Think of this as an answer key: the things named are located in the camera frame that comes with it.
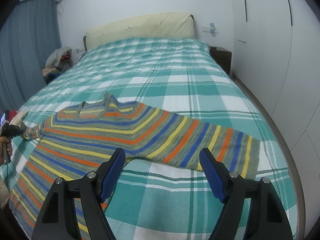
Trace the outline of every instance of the multicolored knit sweater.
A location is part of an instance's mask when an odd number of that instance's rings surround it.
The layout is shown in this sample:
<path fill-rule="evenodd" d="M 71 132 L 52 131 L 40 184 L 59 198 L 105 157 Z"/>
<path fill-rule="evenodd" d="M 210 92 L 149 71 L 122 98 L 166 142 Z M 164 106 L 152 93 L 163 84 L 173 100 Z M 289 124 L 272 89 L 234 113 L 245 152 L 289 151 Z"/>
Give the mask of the multicolored knit sweater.
<path fill-rule="evenodd" d="M 25 129 L 25 139 L 40 141 L 12 190 L 11 208 L 23 210 L 19 221 L 30 229 L 57 177 L 79 179 L 117 147 L 125 150 L 127 161 L 147 158 L 199 171 L 199 152 L 207 147 L 230 171 L 251 179 L 259 162 L 260 142 L 252 136 L 143 103 L 120 103 L 110 93 L 103 101 L 67 107 Z"/>

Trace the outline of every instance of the yellow stripe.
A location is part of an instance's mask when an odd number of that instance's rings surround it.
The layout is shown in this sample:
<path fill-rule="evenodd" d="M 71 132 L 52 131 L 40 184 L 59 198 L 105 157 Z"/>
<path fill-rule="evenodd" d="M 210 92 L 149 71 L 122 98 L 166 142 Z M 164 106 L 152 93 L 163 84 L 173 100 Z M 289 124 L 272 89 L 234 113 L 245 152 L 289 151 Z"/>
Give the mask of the yellow stripe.
<path fill-rule="evenodd" d="M 124 108 L 124 109 L 119 109 L 117 107 L 117 105 L 113 104 L 113 103 L 110 103 L 109 107 L 114 107 L 114 108 L 117 108 L 121 113 L 123 112 L 129 112 L 129 111 L 132 111 L 133 110 L 133 107 L 129 107 L 129 108 Z M 64 113 L 76 113 L 77 111 L 76 110 L 64 110 L 63 111 Z M 101 109 L 95 109 L 95 110 L 82 110 L 81 113 L 94 113 L 94 112 L 101 112 Z"/>
<path fill-rule="evenodd" d="M 245 176 L 247 175 L 249 160 L 250 160 L 251 143 L 252 143 L 252 136 L 249 136 L 248 144 L 247 144 L 247 151 L 245 153 L 245 161 L 244 161 L 244 165 L 243 165 L 243 169 L 242 169 L 242 173 L 241 173 L 242 178 L 245 178 Z"/>
<path fill-rule="evenodd" d="M 214 131 L 212 140 L 211 140 L 211 142 L 210 142 L 210 144 L 209 144 L 209 146 L 208 146 L 208 149 L 209 149 L 210 151 L 212 151 L 214 145 L 216 144 L 216 141 L 217 141 L 218 135 L 219 135 L 219 133 L 220 133 L 220 130 L 221 130 L 221 125 L 217 125 L 216 130 Z"/>
<path fill-rule="evenodd" d="M 129 108 L 124 108 L 124 109 L 119 109 L 119 107 L 114 104 L 114 103 L 110 103 L 109 107 L 115 107 L 117 108 L 120 112 L 128 112 L 128 111 L 132 111 L 133 107 L 129 107 Z"/>
<path fill-rule="evenodd" d="M 48 171 L 51 171 L 52 173 L 56 174 L 58 177 L 62 177 L 65 180 L 73 180 L 73 178 L 68 177 L 65 174 L 62 174 L 59 171 L 56 171 L 55 169 L 49 167 L 48 165 L 46 165 L 45 163 L 43 163 L 42 161 L 38 160 L 37 158 L 33 157 L 32 155 L 30 156 L 30 159 L 34 160 L 36 163 L 38 163 L 39 165 L 41 165 L 42 167 L 44 167 L 45 169 L 47 169 Z"/>
<path fill-rule="evenodd" d="M 214 133 L 213 133 L 211 142 L 210 142 L 210 144 L 209 144 L 209 146 L 208 146 L 208 149 L 209 149 L 210 151 L 212 151 L 214 145 L 215 145 L 216 142 L 217 142 L 217 139 L 218 139 L 220 130 L 221 130 L 221 125 L 217 125 L 216 130 L 215 130 Z M 198 162 L 197 171 L 202 171 L 202 167 L 201 167 L 201 165 L 200 165 L 200 162 Z"/>
<path fill-rule="evenodd" d="M 12 190 L 12 193 L 16 196 L 16 198 L 21 203 L 21 205 L 24 207 L 24 209 L 27 211 L 27 213 L 30 215 L 30 217 L 32 217 L 32 219 L 34 221 L 36 221 L 36 218 L 33 216 L 33 214 L 30 212 L 30 210 L 27 208 L 27 206 L 21 201 L 21 199 L 19 198 L 18 194 L 16 193 L 16 191 L 14 189 Z"/>
<path fill-rule="evenodd" d="M 84 131 L 99 131 L 99 132 L 111 132 L 111 133 L 121 133 L 121 134 L 130 134 L 130 133 L 136 133 L 137 131 L 141 130 L 147 123 L 149 123 L 158 113 L 159 109 L 157 108 L 154 113 L 148 117 L 142 124 L 140 124 L 138 127 L 130 130 L 114 130 L 114 129 L 104 129 L 104 128 L 97 128 L 97 127 L 72 127 L 72 126 L 65 126 L 65 125 L 53 125 L 53 116 L 51 116 L 51 127 L 57 127 L 57 128 L 64 128 L 64 129 L 70 129 L 70 130 L 84 130 Z"/>
<path fill-rule="evenodd" d="M 198 162 L 197 171 L 202 171 L 202 167 L 200 165 L 200 162 Z"/>
<path fill-rule="evenodd" d="M 84 226 L 83 224 L 80 224 L 80 223 L 78 222 L 78 226 L 79 226 L 79 228 L 82 229 L 83 231 L 86 231 L 87 233 L 89 233 L 87 227 Z"/>
<path fill-rule="evenodd" d="M 43 201 L 45 199 L 45 197 L 41 194 L 41 192 L 39 190 L 36 189 L 35 186 L 32 185 L 32 183 L 30 182 L 30 180 L 23 174 L 20 174 L 21 177 L 23 177 L 23 179 L 26 181 L 26 183 L 32 188 L 32 190 L 39 196 L 39 198 L 41 198 Z"/>
<path fill-rule="evenodd" d="M 104 158 L 104 159 L 106 159 L 106 158 L 110 159 L 110 155 L 107 155 L 107 154 L 104 154 L 104 153 L 97 153 L 97 152 L 92 152 L 92 151 L 73 149 L 73 148 L 62 146 L 62 145 L 59 145 L 59 144 L 56 144 L 56 143 L 53 143 L 53 142 L 50 142 L 50 141 L 47 141 L 47 140 L 44 140 L 44 139 L 42 139 L 41 142 L 46 143 L 48 145 L 51 145 L 53 147 L 57 147 L 57 148 L 62 149 L 62 150 L 69 151 L 69 152 L 74 152 L 74 153 L 78 153 L 78 154 L 92 155 L 92 156 L 97 156 L 97 157 Z"/>
<path fill-rule="evenodd" d="M 174 139 L 174 137 L 178 134 L 178 132 L 180 132 L 180 130 L 182 129 L 182 127 L 186 124 L 188 120 L 188 117 L 184 116 L 181 123 L 179 124 L 179 126 L 175 129 L 175 131 L 170 134 L 170 136 L 167 138 L 167 140 L 165 141 L 164 144 L 162 144 L 157 150 L 155 150 L 153 153 L 147 155 L 147 158 L 152 158 L 156 155 L 158 155 L 160 152 L 162 152 Z"/>

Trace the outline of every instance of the curtain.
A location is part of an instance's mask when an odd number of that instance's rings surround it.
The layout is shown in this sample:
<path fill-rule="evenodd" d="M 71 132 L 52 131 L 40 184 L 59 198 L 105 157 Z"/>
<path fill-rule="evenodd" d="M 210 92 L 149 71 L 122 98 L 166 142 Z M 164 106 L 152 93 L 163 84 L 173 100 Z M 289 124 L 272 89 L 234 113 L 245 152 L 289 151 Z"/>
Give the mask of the curtain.
<path fill-rule="evenodd" d="M 46 86 L 41 70 L 61 47 L 55 0 L 25 0 L 0 30 L 0 114 Z"/>

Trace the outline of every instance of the pile of clothes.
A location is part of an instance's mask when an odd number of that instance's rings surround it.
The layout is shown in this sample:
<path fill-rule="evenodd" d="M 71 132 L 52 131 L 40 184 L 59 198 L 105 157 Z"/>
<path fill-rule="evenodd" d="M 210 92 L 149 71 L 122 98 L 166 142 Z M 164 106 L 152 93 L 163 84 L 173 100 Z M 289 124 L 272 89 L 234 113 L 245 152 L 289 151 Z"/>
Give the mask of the pile of clothes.
<path fill-rule="evenodd" d="M 60 49 L 56 49 L 49 56 L 45 62 L 45 67 L 42 70 L 42 75 L 47 84 L 72 67 L 71 53 L 71 48 L 65 46 Z"/>

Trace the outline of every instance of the orange stripe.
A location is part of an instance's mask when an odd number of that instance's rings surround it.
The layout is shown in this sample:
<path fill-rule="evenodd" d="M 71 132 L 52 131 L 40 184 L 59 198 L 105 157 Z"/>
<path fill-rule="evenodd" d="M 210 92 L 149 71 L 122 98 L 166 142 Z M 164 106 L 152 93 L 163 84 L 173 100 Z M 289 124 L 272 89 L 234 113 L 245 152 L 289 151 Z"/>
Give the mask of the orange stripe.
<path fill-rule="evenodd" d="M 101 207 L 102 207 L 102 209 L 104 209 L 104 210 L 107 208 L 107 206 L 108 206 L 107 203 L 102 203 L 102 204 L 101 204 Z"/>
<path fill-rule="evenodd" d="M 111 113 L 105 113 L 104 116 L 121 116 L 121 117 L 125 117 L 125 118 L 132 118 L 132 117 L 135 117 L 144 106 L 145 106 L 145 104 L 140 103 L 138 109 L 133 114 L 130 114 L 130 115 L 124 115 L 124 114 L 121 114 L 118 112 L 111 112 Z"/>
<path fill-rule="evenodd" d="M 103 141 L 114 141 L 114 142 L 122 142 L 122 143 L 126 143 L 126 144 L 131 143 L 130 140 L 126 140 L 126 139 L 118 139 L 118 138 L 90 135 L 90 134 L 70 133 L 70 132 L 64 132 L 64 131 L 55 130 L 55 129 L 48 129 L 48 128 L 45 128 L 44 130 L 49 131 L 49 132 L 58 133 L 58 134 L 67 135 L 67 136 L 78 137 L 78 138 L 89 138 L 89 139 L 96 139 L 96 140 L 103 140 Z"/>
<path fill-rule="evenodd" d="M 164 119 L 167 118 L 169 112 L 164 111 L 163 116 L 153 125 L 151 126 L 144 134 L 142 134 L 141 136 L 139 136 L 138 138 L 136 138 L 135 140 L 132 141 L 132 144 L 136 144 L 141 142 L 147 135 L 149 135 L 157 126 L 159 126 Z"/>
<path fill-rule="evenodd" d="M 27 187 L 21 182 L 21 180 L 18 180 L 19 185 L 24 189 L 24 191 L 28 194 L 28 196 L 31 197 L 34 203 L 41 208 L 42 205 L 39 203 L 39 201 L 34 197 L 34 195 L 30 192 L 30 190 L 27 189 Z"/>
<path fill-rule="evenodd" d="M 61 158 L 64 158 L 64 159 L 67 159 L 67 160 L 70 160 L 70 161 L 73 161 L 73 162 L 77 162 L 77 163 L 81 163 L 81 164 L 84 164 L 84 165 L 87 165 L 87 166 L 90 166 L 90 167 L 98 167 L 100 166 L 100 164 L 98 163 L 94 163 L 94 162 L 89 162 L 89 161 L 86 161 L 86 160 L 81 160 L 81 159 L 77 159 L 77 158 L 74 158 L 74 157 L 71 157 L 71 156 L 68 156 L 68 155 L 65 155 L 65 154 L 61 154 L 61 153 L 58 153 L 58 152 L 55 152 L 53 150 L 50 150 L 42 145 L 38 145 L 38 148 L 46 151 L 46 152 L 49 152 L 49 153 L 52 153 L 56 156 L 59 156 Z"/>
<path fill-rule="evenodd" d="M 224 155 L 226 154 L 226 151 L 227 151 L 229 143 L 230 143 L 231 134 L 232 134 L 232 129 L 228 128 L 227 134 L 226 134 L 226 138 L 224 139 L 224 142 L 223 142 L 223 146 L 222 146 L 222 148 L 220 150 L 220 153 L 219 153 L 219 155 L 217 157 L 217 161 L 218 162 L 222 162 L 223 161 Z"/>
<path fill-rule="evenodd" d="M 182 138 L 182 140 L 180 141 L 180 143 L 177 145 L 177 147 L 172 151 L 172 153 L 170 153 L 166 158 L 164 158 L 163 162 L 168 163 L 169 161 L 171 161 L 175 155 L 180 151 L 180 149 L 185 145 L 185 143 L 187 142 L 187 140 L 189 139 L 190 135 L 192 134 L 192 132 L 194 131 L 194 129 L 196 128 L 196 126 L 198 125 L 199 120 L 194 120 L 193 124 L 191 125 L 190 129 L 188 130 L 188 132 L 185 134 L 185 136 Z"/>
<path fill-rule="evenodd" d="M 48 175 L 46 175 L 45 173 L 43 173 L 41 170 L 39 170 L 38 168 L 36 168 L 34 165 L 32 165 L 30 162 L 27 162 L 27 165 L 30 166 L 31 169 L 33 169 L 34 171 L 36 171 L 40 176 L 44 177 L 48 182 L 53 183 L 54 179 L 50 178 Z"/>
<path fill-rule="evenodd" d="M 145 104 L 142 104 L 140 103 L 138 109 L 136 110 L 136 112 L 134 112 L 133 114 L 130 114 L 130 115 L 125 115 L 125 114 L 121 114 L 121 113 L 118 113 L 118 112 L 111 112 L 111 113 L 105 113 L 104 116 L 121 116 L 121 117 L 125 117 L 125 118 L 132 118 L 132 117 L 135 117 L 140 111 L 141 109 L 145 106 Z M 64 115 L 63 112 L 59 112 L 58 113 L 59 117 L 61 118 L 73 118 L 75 117 L 75 115 L 71 115 L 71 114 L 68 114 L 68 115 Z M 97 117 L 98 114 L 95 114 L 95 115 L 81 115 L 80 117 L 81 118 L 93 118 L 93 117 Z"/>
<path fill-rule="evenodd" d="M 13 205 L 21 211 L 23 217 L 26 219 L 26 221 L 28 222 L 28 224 L 31 225 L 32 228 L 34 228 L 34 227 L 35 227 L 35 224 L 29 219 L 28 215 L 27 215 L 27 214 L 25 213 L 25 211 L 22 209 L 20 203 L 18 202 L 18 199 L 17 199 L 16 201 L 14 201 L 14 200 L 15 200 L 15 198 L 12 197 Z"/>
<path fill-rule="evenodd" d="M 152 127 L 150 127 L 144 134 L 142 134 L 141 136 L 139 136 L 138 138 L 136 138 L 133 141 L 126 140 L 126 139 L 120 139 L 120 138 L 106 137 L 106 136 L 70 133 L 70 132 L 65 132 L 65 131 L 60 131 L 60 130 L 55 130 L 55 129 L 48 129 L 48 128 L 45 128 L 44 130 L 58 133 L 58 134 L 63 134 L 66 136 L 71 136 L 71 137 L 90 138 L 90 139 L 96 139 L 96 140 L 120 142 L 120 143 L 124 143 L 124 144 L 134 145 L 134 144 L 142 141 L 148 134 L 150 134 L 167 117 L 168 114 L 169 114 L 169 112 L 165 111 L 163 116 Z"/>

